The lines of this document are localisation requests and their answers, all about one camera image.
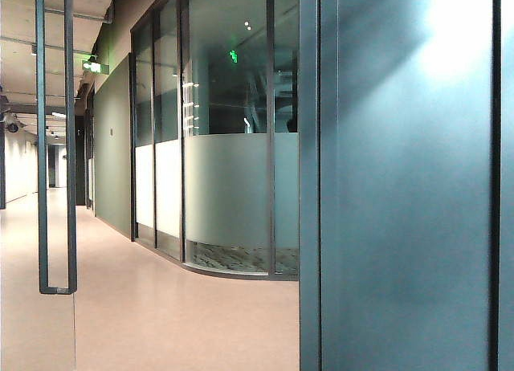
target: beige floor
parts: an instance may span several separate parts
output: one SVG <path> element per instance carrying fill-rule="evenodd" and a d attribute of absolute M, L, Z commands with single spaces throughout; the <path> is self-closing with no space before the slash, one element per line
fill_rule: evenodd
<path fill-rule="evenodd" d="M 49 193 L 51 282 L 65 281 L 63 191 Z M 79 290 L 42 296 L 36 198 L 2 217 L 2 371 L 299 369 L 298 284 L 185 271 L 77 208 Z"/>

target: exposed ceiling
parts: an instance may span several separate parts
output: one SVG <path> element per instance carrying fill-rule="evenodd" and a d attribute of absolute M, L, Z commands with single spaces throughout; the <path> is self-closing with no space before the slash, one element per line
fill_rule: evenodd
<path fill-rule="evenodd" d="M 73 0 L 74 14 L 87 15 L 98 19 L 74 18 L 74 50 L 89 53 L 96 41 L 102 18 L 111 0 Z M 63 0 L 45 0 L 48 10 L 63 10 Z M 46 13 L 46 45 L 63 47 L 64 18 L 61 14 Z M 11 111 L 29 133 L 36 133 L 35 105 L 36 78 L 35 56 L 31 45 L 16 41 L 35 43 L 35 0 L 0 0 L 0 84 L 3 95 L 11 105 Z M 84 74 L 82 60 L 84 54 L 74 54 L 75 93 L 80 87 Z M 47 105 L 51 111 L 64 113 L 64 52 L 53 48 L 46 49 Z M 51 116 L 48 132 L 62 137 L 65 132 L 64 119 Z"/>

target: vertical door handle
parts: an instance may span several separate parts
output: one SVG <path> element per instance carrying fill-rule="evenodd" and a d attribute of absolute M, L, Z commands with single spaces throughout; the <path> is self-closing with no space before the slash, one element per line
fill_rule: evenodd
<path fill-rule="evenodd" d="M 38 223 L 39 292 L 45 295 L 70 295 L 77 290 L 77 243 L 75 197 L 75 110 L 73 85 L 73 0 L 64 0 L 64 74 L 66 96 L 67 147 L 67 287 L 48 284 L 47 219 L 47 130 L 45 84 L 45 2 L 35 0 L 36 75 L 38 108 Z"/>

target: hallway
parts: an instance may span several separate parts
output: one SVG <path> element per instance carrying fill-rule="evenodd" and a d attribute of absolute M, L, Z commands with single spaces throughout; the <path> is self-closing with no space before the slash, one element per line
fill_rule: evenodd
<path fill-rule="evenodd" d="M 65 190 L 48 193 L 51 282 L 62 286 Z M 77 208 L 75 299 L 40 295 L 36 204 L 33 194 L 0 213 L 2 369 L 67 369 L 74 305 L 78 371 L 299 369 L 297 282 L 186 271 L 85 207 Z"/>

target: glass wall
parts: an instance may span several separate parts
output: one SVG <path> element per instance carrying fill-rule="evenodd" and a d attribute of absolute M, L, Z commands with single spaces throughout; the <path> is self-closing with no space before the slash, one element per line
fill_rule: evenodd
<path fill-rule="evenodd" d="M 266 0 L 190 0 L 186 261 L 267 272 Z"/>
<path fill-rule="evenodd" d="M 139 239 L 153 244 L 153 80 L 150 22 L 133 32 L 133 52 L 136 60 L 136 231 Z"/>
<path fill-rule="evenodd" d="M 180 259 L 181 154 L 178 140 L 177 0 L 154 18 L 157 248 Z"/>
<path fill-rule="evenodd" d="M 297 275 L 298 0 L 186 1 L 133 29 L 138 237 L 190 267 Z"/>

